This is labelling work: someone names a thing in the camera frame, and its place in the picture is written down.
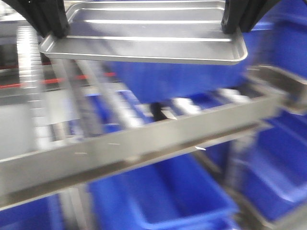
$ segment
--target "blue storage bin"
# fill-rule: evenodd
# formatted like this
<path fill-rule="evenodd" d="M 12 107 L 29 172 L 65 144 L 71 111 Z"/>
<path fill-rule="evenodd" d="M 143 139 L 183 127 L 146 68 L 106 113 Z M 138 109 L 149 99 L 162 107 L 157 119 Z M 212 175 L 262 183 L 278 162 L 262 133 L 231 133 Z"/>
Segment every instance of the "blue storage bin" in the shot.
<path fill-rule="evenodd" d="M 278 220 L 307 199 L 307 143 L 276 120 L 250 152 L 241 192 L 268 220 Z"/>
<path fill-rule="evenodd" d="M 212 160 L 212 162 L 218 166 L 222 172 L 225 172 L 228 163 L 228 153 L 230 150 L 231 142 L 225 142 L 218 145 L 210 146 L 206 148 L 204 154 Z"/>
<path fill-rule="evenodd" d="M 303 115 L 295 115 L 283 111 L 280 117 L 274 119 L 282 125 L 287 126 L 300 137 L 307 139 L 307 118 Z"/>
<path fill-rule="evenodd" d="M 233 87 L 244 81 L 246 65 L 252 62 L 263 34 L 271 27 L 271 23 L 260 22 L 252 32 L 244 34 L 249 55 L 233 66 L 137 62 L 109 62 L 109 65 L 141 103 Z"/>
<path fill-rule="evenodd" d="M 95 112 L 96 114 L 99 115 L 102 124 L 112 122 L 111 111 L 107 107 L 106 103 L 101 100 L 100 94 L 92 93 L 88 94 L 86 97 L 90 100 L 90 102 L 94 106 Z"/>
<path fill-rule="evenodd" d="M 0 212 L 0 230 L 63 230 L 57 195 Z"/>
<path fill-rule="evenodd" d="M 237 207 L 189 155 L 90 185 L 105 230 L 212 229 L 234 226 Z"/>
<path fill-rule="evenodd" d="M 307 6 L 302 0 L 281 0 L 276 7 L 276 20 L 307 25 Z"/>
<path fill-rule="evenodd" d="M 306 24 L 282 21 L 274 28 L 270 62 L 307 78 L 307 19 Z"/>

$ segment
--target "stainless steel tray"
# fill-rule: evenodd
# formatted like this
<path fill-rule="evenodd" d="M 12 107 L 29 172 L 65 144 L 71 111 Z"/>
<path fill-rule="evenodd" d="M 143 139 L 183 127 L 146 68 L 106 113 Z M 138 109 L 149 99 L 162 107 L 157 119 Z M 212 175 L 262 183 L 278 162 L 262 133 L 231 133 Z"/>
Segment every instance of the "stainless steel tray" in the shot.
<path fill-rule="evenodd" d="M 247 56 L 243 36 L 223 34 L 223 0 L 81 2 L 70 31 L 49 35 L 49 58 L 233 65 Z"/>

